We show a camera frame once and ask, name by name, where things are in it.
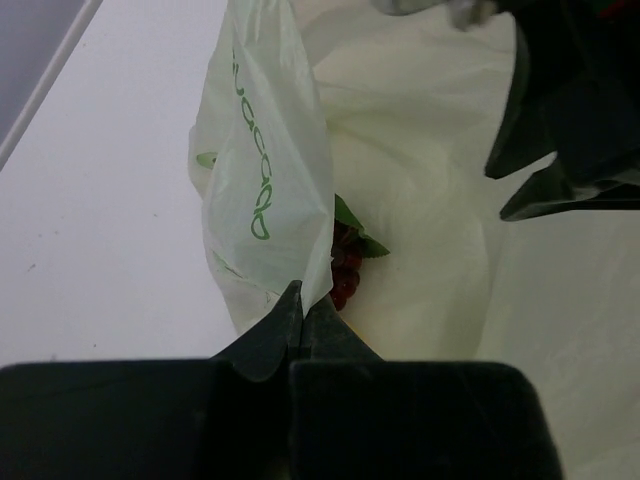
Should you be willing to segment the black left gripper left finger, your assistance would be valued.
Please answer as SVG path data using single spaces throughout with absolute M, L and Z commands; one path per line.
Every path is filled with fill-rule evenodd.
M 1 371 L 5 479 L 261 479 L 285 459 L 301 285 L 204 359 L 21 363 Z

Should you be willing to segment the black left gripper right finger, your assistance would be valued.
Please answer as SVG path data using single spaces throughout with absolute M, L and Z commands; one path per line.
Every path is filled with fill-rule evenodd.
M 317 304 L 291 365 L 296 479 L 559 479 L 538 394 L 496 362 L 384 361 Z

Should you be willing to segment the green printed plastic bag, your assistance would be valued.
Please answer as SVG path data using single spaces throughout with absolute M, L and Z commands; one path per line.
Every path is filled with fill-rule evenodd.
M 501 16 L 231 1 L 190 133 L 209 268 L 238 332 L 286 285 L 326 294 L 332 210 L 388 254 L 343 317 L 395 360 L 497 360 L 536 386 L 570 479 L 639 475 L 639 217 L 516 225 L 482 166 L 514 61 Z

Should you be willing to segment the dark red fake cherries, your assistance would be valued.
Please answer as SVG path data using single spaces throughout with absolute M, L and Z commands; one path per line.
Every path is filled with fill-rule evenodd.
M 359 288 L 360 270 L 366 259 L 382 258 L 389 249 L 371 237 L 346 202 L 334 196 L 333 243 L 331 247 L 332 288 L 329 297 L 340 312 Z

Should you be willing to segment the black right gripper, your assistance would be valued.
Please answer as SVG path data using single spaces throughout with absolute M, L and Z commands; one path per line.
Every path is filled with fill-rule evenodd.
M 514 71 L 485 175 L 554 151 L 566 176 L 557 164 L 535 172 L 500 219 L 638 211 L 638 2 L 533 1 L 514 17 Z

